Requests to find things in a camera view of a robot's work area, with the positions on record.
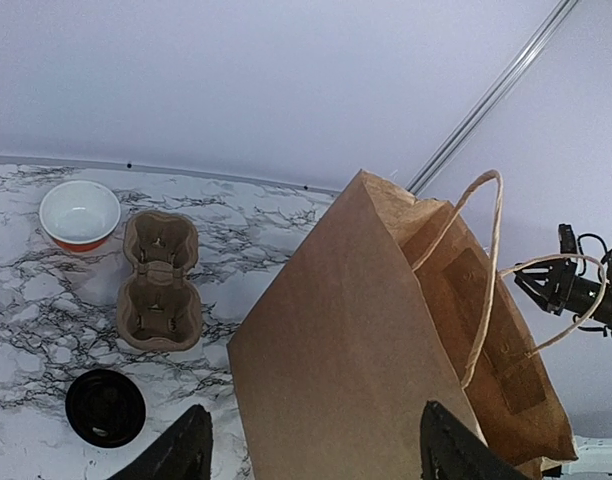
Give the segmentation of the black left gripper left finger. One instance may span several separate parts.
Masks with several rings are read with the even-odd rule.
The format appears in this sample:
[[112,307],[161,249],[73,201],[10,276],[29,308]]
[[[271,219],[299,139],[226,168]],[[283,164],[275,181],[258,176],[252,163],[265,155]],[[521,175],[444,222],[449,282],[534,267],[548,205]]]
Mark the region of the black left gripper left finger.
[[212,418],[196,404],[109,480],[210,480],[212,453]]

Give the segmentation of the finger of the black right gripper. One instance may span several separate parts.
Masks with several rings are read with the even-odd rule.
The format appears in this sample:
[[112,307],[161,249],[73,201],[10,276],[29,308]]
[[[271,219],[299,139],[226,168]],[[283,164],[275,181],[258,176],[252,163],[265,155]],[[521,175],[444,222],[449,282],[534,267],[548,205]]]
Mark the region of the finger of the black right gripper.
[[544,312],[560,315],[576,274],[576,261],[557,258],[537,262],[514,273],[514,282]]

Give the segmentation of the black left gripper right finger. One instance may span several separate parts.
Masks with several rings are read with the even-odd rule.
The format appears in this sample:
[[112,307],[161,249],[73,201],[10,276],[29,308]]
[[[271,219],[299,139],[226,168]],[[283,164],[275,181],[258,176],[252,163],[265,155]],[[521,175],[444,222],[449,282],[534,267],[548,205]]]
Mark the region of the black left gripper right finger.
[[438,401],[428,401],[420,421],[421,478],[523,480],[527,476],[492,452]]

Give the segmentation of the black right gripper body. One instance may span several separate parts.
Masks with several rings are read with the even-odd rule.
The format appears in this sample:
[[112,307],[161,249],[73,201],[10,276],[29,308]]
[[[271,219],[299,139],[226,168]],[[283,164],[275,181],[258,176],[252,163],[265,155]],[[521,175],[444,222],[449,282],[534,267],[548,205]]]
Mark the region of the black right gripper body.
[[[605,269],[607,285],[601,302],[590,316],[601,324],[601,327],[580,327],[589,332],[601,331],[605,336],[612,337],[612,248],[607,249],[601,237],[596,234],[586,233],[577,237],[569,224],[558,226],[558,235],[561,253],[583,254],[581,240],[583,238],[593,238],[600,241],[605,248],[604,255],[600,259],[601,265]],[[577,316],[584,314],[598,298],[601,287],[601,271],[598,270],[598,280],[586,278],[587,261],[582,261],[582,272],[577,273],[577,266],[574,260],[564,261],[564,273],[557,288],[557,308],[556,315],[563,311],[569,311]]]

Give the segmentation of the brown paper bag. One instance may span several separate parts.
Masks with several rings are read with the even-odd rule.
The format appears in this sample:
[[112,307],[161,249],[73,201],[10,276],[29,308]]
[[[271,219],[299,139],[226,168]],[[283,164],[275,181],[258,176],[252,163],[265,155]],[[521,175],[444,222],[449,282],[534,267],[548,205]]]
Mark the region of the brown paper bag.
[[255,477],[417,479],[431,400],[512,466],[575,460],[490,266],[449,202],[358,173],[229,342]]

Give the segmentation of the black lid stack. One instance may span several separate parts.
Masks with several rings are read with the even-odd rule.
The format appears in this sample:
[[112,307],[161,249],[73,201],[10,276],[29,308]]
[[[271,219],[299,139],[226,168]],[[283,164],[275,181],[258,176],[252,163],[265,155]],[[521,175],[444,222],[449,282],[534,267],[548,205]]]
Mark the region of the black lid stack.
[[125,375],[107,369],[91,370],[72,382],[65,412],[81,439],[104,449],[129,444],[146,421],[146,404],[139,388]]

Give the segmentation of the brown pulp cup carrier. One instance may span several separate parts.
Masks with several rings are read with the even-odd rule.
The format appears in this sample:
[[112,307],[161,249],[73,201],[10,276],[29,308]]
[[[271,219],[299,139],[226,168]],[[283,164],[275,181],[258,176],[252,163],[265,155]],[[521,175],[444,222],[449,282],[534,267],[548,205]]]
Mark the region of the brown pulp cup carrier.
[[188,278],[199,259],[191,220],[154,210],[136,214],[126,224],[123,251],[132,273],[118,293],[119,336],[142,351],[193,348],[203,319],[199,292]]

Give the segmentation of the red white paper cup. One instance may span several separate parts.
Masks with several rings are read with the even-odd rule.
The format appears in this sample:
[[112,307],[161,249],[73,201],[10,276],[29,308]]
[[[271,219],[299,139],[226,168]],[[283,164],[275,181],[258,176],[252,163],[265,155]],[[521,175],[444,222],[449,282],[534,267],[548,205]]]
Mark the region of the red white paper cup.
[[72,180],[48,191],[39,206],[39,220],[60,248],[85,253],[103,245],[121,219],[117,196],[106,186]]

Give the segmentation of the aluminium right frame post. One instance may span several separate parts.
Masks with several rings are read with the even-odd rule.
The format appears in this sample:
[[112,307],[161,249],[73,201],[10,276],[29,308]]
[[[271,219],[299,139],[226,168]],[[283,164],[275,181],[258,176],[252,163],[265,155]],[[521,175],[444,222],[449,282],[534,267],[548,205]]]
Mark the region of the aluminium right frame post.
[[422,193],[452,161],[485,118],[527,73],[578,4],[578,0],[561,0],[556,3],[512,61],[408,183],[406,189],[409,192],[414,195]]

